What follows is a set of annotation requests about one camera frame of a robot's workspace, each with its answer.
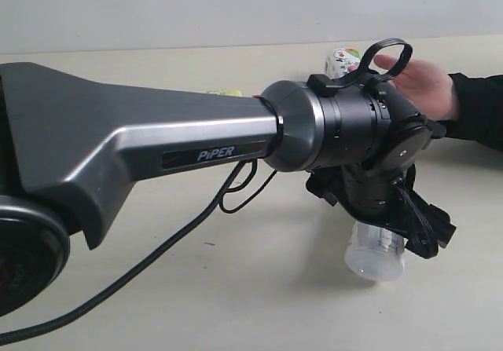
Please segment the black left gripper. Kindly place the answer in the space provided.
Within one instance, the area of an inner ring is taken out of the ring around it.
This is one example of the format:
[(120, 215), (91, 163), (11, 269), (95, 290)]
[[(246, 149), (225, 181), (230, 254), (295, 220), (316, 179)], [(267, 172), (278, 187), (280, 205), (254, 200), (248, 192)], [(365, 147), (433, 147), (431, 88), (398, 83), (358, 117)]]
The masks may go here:
[(457, 228), (447, 212), (413, 193), (415, 178), (414, 165), (372, 177), (359, 165), (332, 166), (312, 169), (306, 189), (357, 221), (406, 233), (406, 249), (430, 259), (447, 247)]

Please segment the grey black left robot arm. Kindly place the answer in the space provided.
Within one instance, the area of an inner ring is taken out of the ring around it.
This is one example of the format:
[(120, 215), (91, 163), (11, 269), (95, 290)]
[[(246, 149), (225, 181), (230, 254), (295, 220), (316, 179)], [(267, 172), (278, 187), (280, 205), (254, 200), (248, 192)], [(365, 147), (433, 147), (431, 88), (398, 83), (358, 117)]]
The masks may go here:
[(455, 227), (413, 190), (414, 160), (445, 130), (390, 85), (395, 75), (312, 75), (245, 98), (3, 64), (2, 314), (55, 280), (72, 234), (98, 247), (137, 182), (255, 159), (278, 172), (310, 172), (313, 194), (433, 258)]

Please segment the person's open bare hand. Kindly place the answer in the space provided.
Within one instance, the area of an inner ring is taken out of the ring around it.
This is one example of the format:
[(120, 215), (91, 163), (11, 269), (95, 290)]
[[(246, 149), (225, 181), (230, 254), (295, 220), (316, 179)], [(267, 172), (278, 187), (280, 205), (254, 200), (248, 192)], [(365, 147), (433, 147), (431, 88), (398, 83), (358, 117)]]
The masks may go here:
[(392, 82), (429, 119), (458, 120), (459, 103), (453, 80), (436, 64), (411, 59)]

